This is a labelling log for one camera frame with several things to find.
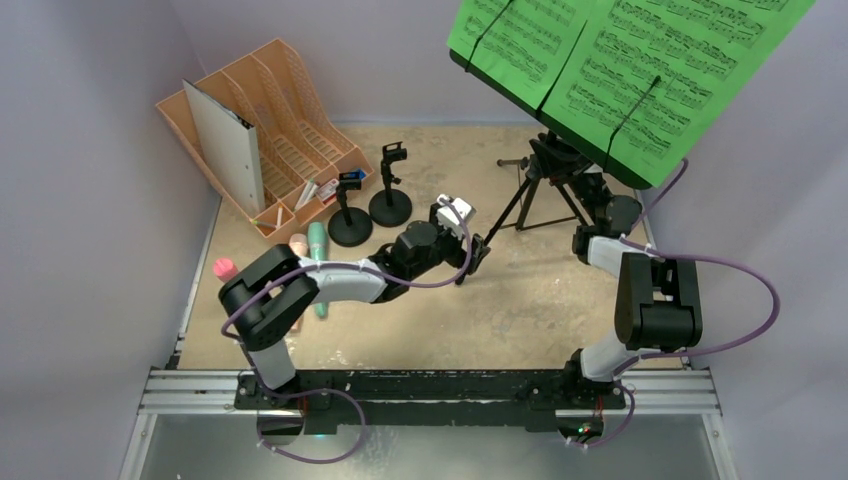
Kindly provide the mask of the black tripod music stand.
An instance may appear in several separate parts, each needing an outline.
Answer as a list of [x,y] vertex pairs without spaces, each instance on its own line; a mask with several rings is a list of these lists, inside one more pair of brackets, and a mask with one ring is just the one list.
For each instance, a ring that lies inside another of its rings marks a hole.
[[[554,90],[594,6],[592,1],[463,1],[447,45],[456,65],[539,121],[546,128],[542,133],[552,132],[574,147],[602,170],[604,178],[609,160],[591,157],[588,143],[578,139],[546,110],[556,96]],[[579,203],[566,200],[549,180],[532,173],[532,153],[512,162],[523,172],[524,179],[483,237],[489,247],[495,235],[507,227],[506,219],[512,212],[518,214],[513,228],[529,229],[526,218],[542,182],[548,182],[559,192],[577,227],[590,221]]]

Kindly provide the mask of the black mic stand with green mic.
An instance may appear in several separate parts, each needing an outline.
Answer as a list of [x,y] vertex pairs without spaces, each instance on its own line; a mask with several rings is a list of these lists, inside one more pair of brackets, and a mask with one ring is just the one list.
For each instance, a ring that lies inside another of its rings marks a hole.
[[380,174],[383,189],[378,191],[369,202],[369,215],[372,220],[382,227],[396,227],[407,222],[412,214],[410,197],[394,188],[401,179],[393,174],[392,164],[406,160],[407,149],[402,142],[397,141],[382,147]]

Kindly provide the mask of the black mic stand for pink mic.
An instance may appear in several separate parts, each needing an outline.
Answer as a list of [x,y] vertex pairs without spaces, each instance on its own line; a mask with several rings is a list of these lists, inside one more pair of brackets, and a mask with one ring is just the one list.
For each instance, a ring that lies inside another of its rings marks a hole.
[[361,208],[348,204],[348,192],[362,189],[362,179],[355,171],[340,173],[336,186],[336,200],[339,210],[335,212],[327,225],[330,239],[342,247],[355,247],[365,243],[373,233],[373,221]]

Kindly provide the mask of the pink toy microphone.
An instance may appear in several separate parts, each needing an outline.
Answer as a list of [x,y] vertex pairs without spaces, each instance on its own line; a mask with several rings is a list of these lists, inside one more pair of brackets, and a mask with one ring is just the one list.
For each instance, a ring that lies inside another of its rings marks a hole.
[[[309,257],[309,244],[308,244],[308,238],[307,238],[306,235],[304,235],[302,233],[296,233],[296,234],[292,235],[290,237],[289,241],[288,241],[288,246],[299,257],[302,257],[302,258],[308,258]],[[301,314],[300,317],[298,318],[298,320],[296,321],[296,323],[293,325],[291,331],[292,332],[300,332],[303,320],[304,320],[304,315]]]

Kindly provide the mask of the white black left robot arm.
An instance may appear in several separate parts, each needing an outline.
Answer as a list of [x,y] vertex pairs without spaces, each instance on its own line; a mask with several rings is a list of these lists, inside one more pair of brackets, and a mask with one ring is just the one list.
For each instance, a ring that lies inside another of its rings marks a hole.
[[222,332],[240,344],[262,379],[260,397],[275,409],[297,399],[285,337],[311,305],[390,302],[423,288],[420,277],[442,264],[456,268],[451,282],[471,274],[486,254],[482,237],[469,231],[475,213],[465,200],[442,195],[428,220],[409,223],[393,243],[362,260],[313,260],[278,244],[227,280],[218,292],[228,315]]

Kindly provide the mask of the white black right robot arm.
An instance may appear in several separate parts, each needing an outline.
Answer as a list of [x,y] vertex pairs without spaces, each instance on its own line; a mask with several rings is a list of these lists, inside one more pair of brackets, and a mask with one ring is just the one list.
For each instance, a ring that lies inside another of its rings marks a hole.
[[550,181],[590,221],[575,230],[577,258],[617,280],[613,330],[578,351],[579,369],[564,376],[561,392],[576,407],[596,399],[610,383],[648,354],[671,354],[696,346],[703,320],[697,269],[692,260],[664,259],[625,244],[643,212],[641,203],[613,193],[602,171],[552,132],[531,140],[532,173]]

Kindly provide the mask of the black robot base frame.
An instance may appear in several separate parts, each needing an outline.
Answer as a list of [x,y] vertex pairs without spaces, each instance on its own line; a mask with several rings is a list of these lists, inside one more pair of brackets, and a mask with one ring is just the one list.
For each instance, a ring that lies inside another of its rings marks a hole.
[[342,425],[522,427],[591,437],[604,412],[622,413],[622,388],[560,369],[300,370],[280,390],[263,391],[251,373],[237,377],[234,406],[268,415],[289,411],[307,434]]

